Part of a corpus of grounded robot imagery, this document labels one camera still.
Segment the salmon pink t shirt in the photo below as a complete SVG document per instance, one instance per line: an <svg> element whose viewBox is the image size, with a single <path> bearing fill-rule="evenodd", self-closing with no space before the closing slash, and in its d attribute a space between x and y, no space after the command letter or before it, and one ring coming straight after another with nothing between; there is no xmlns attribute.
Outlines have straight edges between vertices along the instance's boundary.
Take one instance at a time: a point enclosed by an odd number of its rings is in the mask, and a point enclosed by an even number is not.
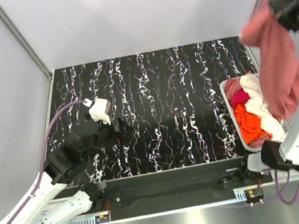
<svg viewBox="0 0 299 224"><path fill-rule="evenodd" d="M270 113L289 119L299 103L299 61L290 33L262 0L241 32L240 42L260 49L260 84Z"/></svg>

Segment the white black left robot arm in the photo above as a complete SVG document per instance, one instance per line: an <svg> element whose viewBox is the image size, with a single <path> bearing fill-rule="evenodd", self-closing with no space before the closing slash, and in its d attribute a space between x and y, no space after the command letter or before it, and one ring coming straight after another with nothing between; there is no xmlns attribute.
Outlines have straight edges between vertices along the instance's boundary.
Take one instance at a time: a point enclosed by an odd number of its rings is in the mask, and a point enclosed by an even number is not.
<svg viewBox="0 0 299 224"><path fill-rule="evenodd" d="M50 152L33 185L0 224L65 224L78 215L98 212L105 195L95 184L85 184L64 203L46 211L49 203L102 149L129 144L134 128L118 119L119 131L112 124L86 121L71 131L68 139Z"/></svg>

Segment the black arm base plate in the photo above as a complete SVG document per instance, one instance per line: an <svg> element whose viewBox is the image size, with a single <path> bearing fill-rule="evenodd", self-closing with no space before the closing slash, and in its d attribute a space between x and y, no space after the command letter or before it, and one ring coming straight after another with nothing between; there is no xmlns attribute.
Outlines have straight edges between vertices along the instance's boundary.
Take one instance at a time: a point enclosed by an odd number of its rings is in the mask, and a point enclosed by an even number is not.
<svg viewBox="0 0 299 224"><path fill-rule="evenodd" d="M235 189L272 181L269 175L243 173L243 157L182 167L106 182L102 194L114 221L235 199Z"/></svg>

